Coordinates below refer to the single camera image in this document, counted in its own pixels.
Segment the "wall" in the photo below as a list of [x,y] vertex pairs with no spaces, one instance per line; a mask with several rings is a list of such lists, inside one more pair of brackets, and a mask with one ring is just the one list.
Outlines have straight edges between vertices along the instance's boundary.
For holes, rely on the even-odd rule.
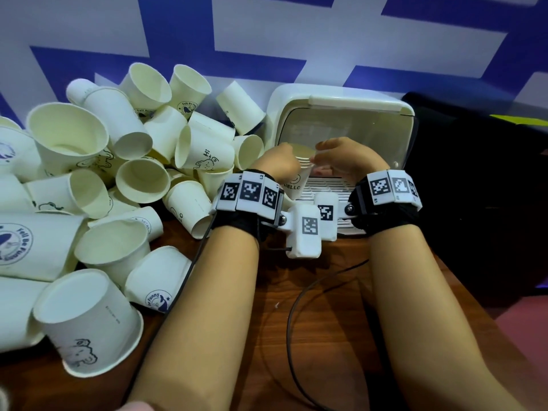
[[[548,108],[548,0],[0,0],[0,114],[146,62],[232,79],[266,108],[307,82]],[[210,98],[202,111],[216,116]]]

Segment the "brown wood surface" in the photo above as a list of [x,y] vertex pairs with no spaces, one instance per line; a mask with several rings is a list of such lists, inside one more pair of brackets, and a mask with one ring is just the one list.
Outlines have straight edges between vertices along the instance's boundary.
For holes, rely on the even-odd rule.
[[[192,258],[198,242],[173,219],[164,227],[164,235],[153,247],[173,245]],[[274,237],[267,245],[283,245],[283,236]],[[305,286],[326,273],[363,261],[368,248],[366,239],[340,239],[325,243],[317,260],[289,260],[280,252],[261,253],[253,314],[231,409],[311,409],[293,384],[287,365],[285,325],[289,310]],[[547,389],[534,367],[439,263],[492,372],[530,410],[548,409]],[[372,300],[370,271],[365,265],[324,280],[302,299],[295,314],[293,358],[297,374],[305,389],[331,408],[406,408],[390,376],[376,315],[370,307]],[[69,376],[47,340],[30,349],[0,355],[0,384],[11,395],[12,409],[110,411],[118,407],[146,343],[161,321],[160,314],[139,310],[145,318],[145,331],[138,348],[118,367],[95,378]]]

